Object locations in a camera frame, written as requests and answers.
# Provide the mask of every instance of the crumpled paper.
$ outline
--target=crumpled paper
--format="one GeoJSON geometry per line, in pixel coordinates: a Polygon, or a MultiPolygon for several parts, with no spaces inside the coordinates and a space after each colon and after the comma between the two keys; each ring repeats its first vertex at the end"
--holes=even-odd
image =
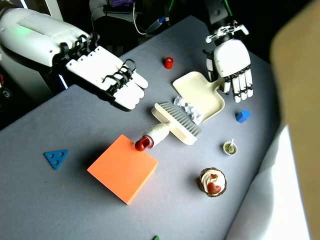
{"type": "Polygon", "coordinates": [[[173,101],[173,105],[183,107],[187,115],[191,115],[191,120],[199,125],[202,122],[201,113],[197,111],[196,107],[188,104],[181,96],[177,96],[173,101]]]}

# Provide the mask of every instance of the orange cube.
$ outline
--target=orange cube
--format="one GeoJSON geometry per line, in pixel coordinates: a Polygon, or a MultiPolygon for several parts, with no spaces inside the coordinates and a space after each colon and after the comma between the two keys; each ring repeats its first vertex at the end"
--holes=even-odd
{"type": "Polygon", "coordinates": [[[135,144],[121,135],[87,171],[129,205],[157,165],[155,158],[137,151],[135,144]]]}

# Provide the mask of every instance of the small cup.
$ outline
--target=small cup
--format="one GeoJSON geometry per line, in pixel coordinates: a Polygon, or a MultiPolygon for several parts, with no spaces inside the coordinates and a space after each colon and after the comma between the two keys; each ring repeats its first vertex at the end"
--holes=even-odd
{"type": "Polygon", "coordinates": [[[236,155],[237,152],[238,152],[238,147],[237,147],[237,145],[235,145],[235,143],[233,143],[233,149],[234,149],[234,151],[233,151],[233,153],[230,153],[230,152],[228,151],[228,148],[229,148],[230,144],[231,144],[231,141],[226,141],[226,142],[223,144],[223,152],[224,152],[225,154],[227,154],[227,155],[230,155],[230,156],[236,155]]]}

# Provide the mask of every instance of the gray table surface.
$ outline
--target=gray table surface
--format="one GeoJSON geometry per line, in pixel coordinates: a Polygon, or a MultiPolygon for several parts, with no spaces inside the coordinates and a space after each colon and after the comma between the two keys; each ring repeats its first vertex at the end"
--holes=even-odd
{"type": "Polygon", "coordinates": [[[222,240],[278,129],[279,108],[269,64],[251,54],[254,96],[225,108],[203,123],[192,146],[172,134],[148,152],[159,161],[131,205],[126,205],[87,172],[121,134],[134,142],[157,124],[154,103],[177,96],[172,82],[191,72],[206,75],[203,49],[208,30],[188,17],[125,54],[149,82],[145,97],[124,112],[78,86],[50,99],[0,132],[0,235],[2,240],[222,240]],[[175,60],[167,70],[163,59],[175,60]],[[252,117],[238,123],[235,113],[252,117]],[[234,138],[236,156],[221,145],[234,138]],[[59,170],[44,152],[68,149],[59,170]],[[204,168],[222,170],[227,190],[210,198],[198,189],[204,168]]]}

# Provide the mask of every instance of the green cable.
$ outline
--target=green cable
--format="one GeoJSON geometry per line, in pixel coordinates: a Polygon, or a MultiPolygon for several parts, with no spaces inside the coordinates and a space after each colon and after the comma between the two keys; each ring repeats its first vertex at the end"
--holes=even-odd
{"type": "Polygon", "coordinates": [[[175,1],[175,0],[171,0],[170,6],[169,6],[169,12],[171,11],[172,6],[174,5],[174,1],[175,1]]]}
{"type": "Polygon", "coordinates": [[[231,10],[230,10],[230,7],[229,7],[229,4],[228,4],[228,1],[227,1],[227,0],[224,0],[224,4],[225,4],[225,7],[226,7],[226,9],[227,9],[227,11],[228,11],[229,15],[230,15],[230,16],[233,16],[233,15],[232,15],[232,12],[231,12],[231,10]]]}

